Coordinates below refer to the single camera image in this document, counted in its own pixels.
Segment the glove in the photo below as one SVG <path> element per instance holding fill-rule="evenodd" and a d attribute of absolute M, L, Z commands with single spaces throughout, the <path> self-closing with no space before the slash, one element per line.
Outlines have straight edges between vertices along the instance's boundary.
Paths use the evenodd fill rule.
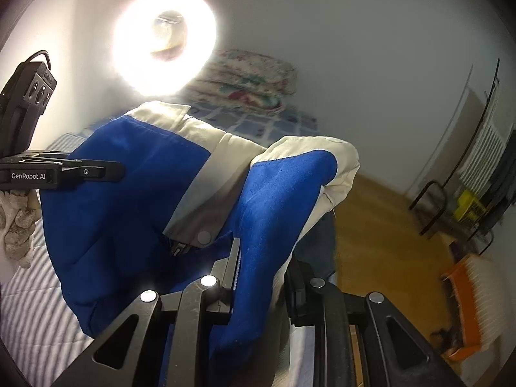
<path fill-rule="evenodd" d="M 32 262 L 32 234 L 40 218 L 41 205 L 34 190 L 0 191 L 0 248 L 22 268 Z"/>

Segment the bed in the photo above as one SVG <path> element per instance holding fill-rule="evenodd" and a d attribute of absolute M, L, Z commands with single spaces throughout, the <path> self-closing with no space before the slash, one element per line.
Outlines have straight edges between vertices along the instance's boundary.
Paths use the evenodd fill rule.
<path fill-rule="evenodd" d="M 189 104 L 187 100 L 177 101 Z M 317 135 L 316 119 L 295 108 L 269 116 L 242 113 L 208 103 L 191 105 L 190 115 L 263 146 L 271 145 L 284 135 Z M 97 128 L 117 116 L 98 121 L 78 134 L 64 134 L 48 149 L 71 152 Z M 334 234 L 328 223 L 322 227 L 316 225 L 311 231 L 312 238 L 307 239 L 313 241 L 313 234 L 319 232 L 317 228 L 324 228 L 318 239 L 325 239 L 321 243 L 327 243 L 326 250 L 332 251 Z M 47 387 L 92 339 L 82 332 L 77 318 L 63 299 L 46 250 L 41 220 L 36 224 L 33 243 L 32 266 L 19 269 L 2 287 L 0 337 L 27 381 L 34 387 Z"/>

